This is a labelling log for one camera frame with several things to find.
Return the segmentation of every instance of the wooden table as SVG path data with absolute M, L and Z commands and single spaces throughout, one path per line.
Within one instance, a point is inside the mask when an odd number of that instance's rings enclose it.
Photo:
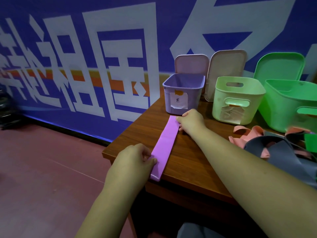
M 233 134 L 234 125 L 218 122 L 212 117 L 212 104 L 201 100 L 198 107 L 207 128 L 226 139 L 239 137 Z M 161 97 L 102 152 L 103 157 L 113 162 L 121 150 L 138 143 L 152 150 L 169 116 L 164 97 Z M 260 114 L 256 114 L 247 127 L 254 125 L 270 130 Z M 145 189 L 164 200 L 234 227 L 243 229 L 255 225 L 223 185 L 198 145 L 184 132 L 176 136 L 161 181 L 149 181 Z

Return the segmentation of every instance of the right hand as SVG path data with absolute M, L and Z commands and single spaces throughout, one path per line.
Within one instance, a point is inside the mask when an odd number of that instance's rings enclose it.
M 176 120 L 180 123 L 179 131 L 184 130 L 189 135 L 206 127 L 203 116 L 195 109 L 185 112 L 182 117 L 177 117 Z

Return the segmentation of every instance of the pink paper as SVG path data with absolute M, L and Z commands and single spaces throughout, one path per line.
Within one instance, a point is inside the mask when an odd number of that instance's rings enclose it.
M 157 158 L 158 162 L 153 167 L 151 179 L 160 181 L 164 171 L 168 157 L 170 156 L 177 132 L 179 123 L 176 121 L 176 116 L 170 116 L 160 138 L 158 139 L 150 158 Z

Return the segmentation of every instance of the left hand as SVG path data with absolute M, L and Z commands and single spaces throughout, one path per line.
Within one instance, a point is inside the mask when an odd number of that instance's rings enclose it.
M 122 150 L 109 169 L 105 187 L 122 188 L 137 196 L 149 179 L 157 159 L 148 159 L 151 151 L 143 144 L 130 145 Z

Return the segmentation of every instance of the blue wall banner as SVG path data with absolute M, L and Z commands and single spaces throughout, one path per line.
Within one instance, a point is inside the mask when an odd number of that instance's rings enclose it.
M 113 141 L 182 54 L 243 49 L 317 60 L 317 0 L 1 0 L 0 84 L 34 119 Z

